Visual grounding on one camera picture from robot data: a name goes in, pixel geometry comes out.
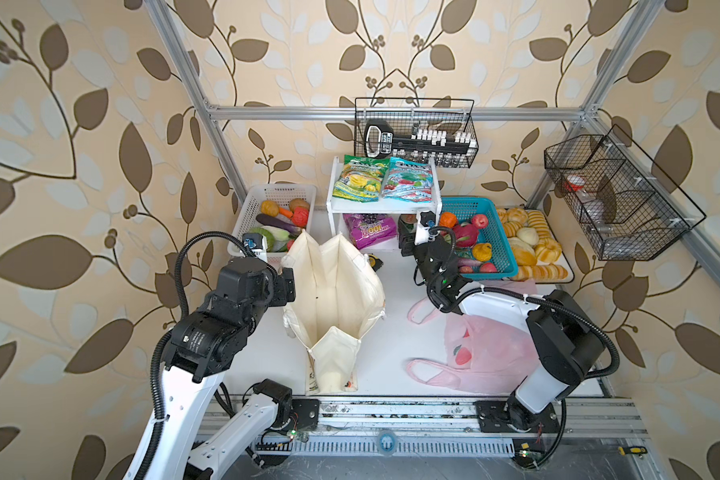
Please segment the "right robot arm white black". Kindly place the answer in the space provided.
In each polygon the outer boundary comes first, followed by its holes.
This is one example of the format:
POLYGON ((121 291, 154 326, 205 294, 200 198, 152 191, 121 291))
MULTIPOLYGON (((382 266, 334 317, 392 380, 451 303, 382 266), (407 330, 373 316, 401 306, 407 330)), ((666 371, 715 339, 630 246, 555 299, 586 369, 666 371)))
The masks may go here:
POLYGON ((410 248, 413 279, 426 292, 433 316, 446 317, 447 360, 431 386, 505 395, 493 411, 478 408, 482 424, 519 433, 537 429, 556 405, 588 379, 617 371, 614 342, 571 295, 544 296, 523 283, 476 282, 463 277, 458 256, 439 229, 410 248))

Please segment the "cream canvas tote bag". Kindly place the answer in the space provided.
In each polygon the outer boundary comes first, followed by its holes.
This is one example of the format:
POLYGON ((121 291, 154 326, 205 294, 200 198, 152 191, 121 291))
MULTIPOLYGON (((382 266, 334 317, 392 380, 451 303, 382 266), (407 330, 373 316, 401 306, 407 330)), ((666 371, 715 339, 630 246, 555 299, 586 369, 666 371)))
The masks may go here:
POLYGON ((362 339, 385 316, 383 285, 369 259, 341 234, 320 244, 304 232, 281 268, 294 274, 295 300, 284 307, 283 322, 309 355, 307 390, 354 390, 362 339))

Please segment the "purple grape candy bag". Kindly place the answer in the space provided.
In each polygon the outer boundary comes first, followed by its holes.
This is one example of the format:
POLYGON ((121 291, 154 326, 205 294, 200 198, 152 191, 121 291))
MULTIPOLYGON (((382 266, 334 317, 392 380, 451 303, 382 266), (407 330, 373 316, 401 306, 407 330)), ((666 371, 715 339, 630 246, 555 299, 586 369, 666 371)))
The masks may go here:
POLYGON ((349 239, 358 250, 397 236, 396 221, 388 214, 345 213, 343 219, 349 239))

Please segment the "teal red snack bag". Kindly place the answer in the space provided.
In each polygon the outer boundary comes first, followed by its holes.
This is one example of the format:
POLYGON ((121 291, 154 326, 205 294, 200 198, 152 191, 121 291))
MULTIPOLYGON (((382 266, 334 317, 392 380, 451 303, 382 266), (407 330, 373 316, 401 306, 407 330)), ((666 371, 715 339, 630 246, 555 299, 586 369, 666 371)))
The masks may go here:
POLYGON ((393 157, 382 182, 381 197, 426 203, 432 200, 433 185, 434 175, 430 165, 393 157))

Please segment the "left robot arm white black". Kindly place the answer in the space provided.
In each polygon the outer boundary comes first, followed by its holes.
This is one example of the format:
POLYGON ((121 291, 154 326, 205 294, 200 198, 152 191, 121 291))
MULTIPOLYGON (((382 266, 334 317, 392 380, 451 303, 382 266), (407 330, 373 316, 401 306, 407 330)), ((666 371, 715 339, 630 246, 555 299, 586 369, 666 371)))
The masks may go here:
POLYGON ((291 269, 265 260, 260 234, 236 238, 211 231, 179 251, 176 273, 189 250, 221 238, 241 254, 219 273, 217 286, 190 310, 182 281, 175 282, 180 320, 158 341, 150 363, 153 413, 128 467, 127 479, 220 479, 242 455, 264 461, 257 449, 288 452, 318 425, 317 400, 300 400, 270 379, 252 385, 234 408, 223 385, 235 356, 263 315, 295 299, 291 269))

